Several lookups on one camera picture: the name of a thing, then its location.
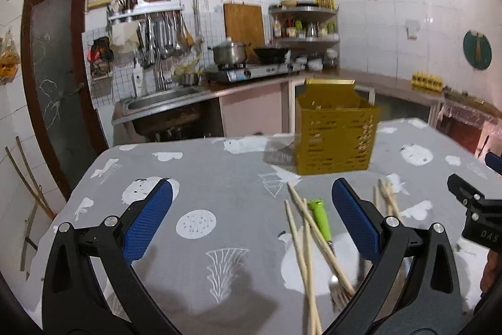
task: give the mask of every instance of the fork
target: fork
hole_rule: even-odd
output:
[[[335,254],[335,249],[333,246],[333,240],[331,238],[331,228],[329,226],[328,215],[326,214],[326,210],[324,209],[324,202],[322,199],[312,200],[308,203],[309,209],[312,211],[312,215],[315,221],[315,224],[319,228],[323,239],[328,244],[329,248]],[[331,294],[331,300],[333,304],[342,311],[343,308],[347,306],[349,303],[351,296],[348,294],[343,285],[338,281],[338,277],[335,273],[331,276],[329,280],[329,291]]]

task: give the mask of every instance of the brown door frame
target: brown door frame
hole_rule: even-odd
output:
[[[56,181],[61,193],[66,201],[71,195],[71,188],[66,180],[66,177],[61,169],[57,155],[52,147],[45,128],[42,109],[40,107],[35,76],[33,73],[33,62],[31,56],[31,18],[33,7],[44,0],[24,0],[23,17],[21,20],[21,65],[23,68],[23,85],[24,93],[26,94],[26,102],[28,104],[29,117],[35,131],[35,137],[42,151],[42,155],[51,171],[54,180]],[[87,74],[85,72],[85,62],[82,52],[82,32],[85,31],[85,0],[71,0],[71,50],[72,50],[72,67],[75,76],[76,84],[83,83],[84,87],[79,92],[80,106],[84,123],[89,134],[89,139],[92,147],[96,151],[96,155],[101,154],[108,149],[99,116],[92,106],[92,100],[87,86]]]

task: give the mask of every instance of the door handle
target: door handle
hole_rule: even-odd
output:
[[[76,90],[76,91],[74,91],[74,92],[73,92],[73,93],[71,93],[71,94],[68,94],[68,97],[72,97],[72,96],[74,96],[75,94],[80,93],[83,89],[84,89],[84,83],[79,83],[79,84],[78,84],[78,88],[77,88],[77,90]]]

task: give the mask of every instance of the yellow plastic basket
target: yellow plastic basket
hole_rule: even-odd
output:
[[[353,80],[306,80],[296,99],[295,157],[300,175],[364,170],[370,164],[380,109]]]

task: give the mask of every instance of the metal shelf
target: metal shelf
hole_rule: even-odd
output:
[[[340,36],[337,33],[337,39],[335,40],[324,37],[279,37],[274,39],[274,42],[289,48],[328,48],[340,43]]]
[[[132,12],[109,15],[108,20],[112,22],[114,20],[119,20],[119,19],[144,16],[149,13],[169,12],[173,10],[184,10],[184,9],[185,7],[183,5],[174,1],[145,2],[136,5],[136,7],[132,10]]]
[[[320,8],[317,6],[283,6],[282,8],[270,9],[271,15],[294,15],[300,20],[312,22],[325,22],[336,16],[338,6],[335,9]]]

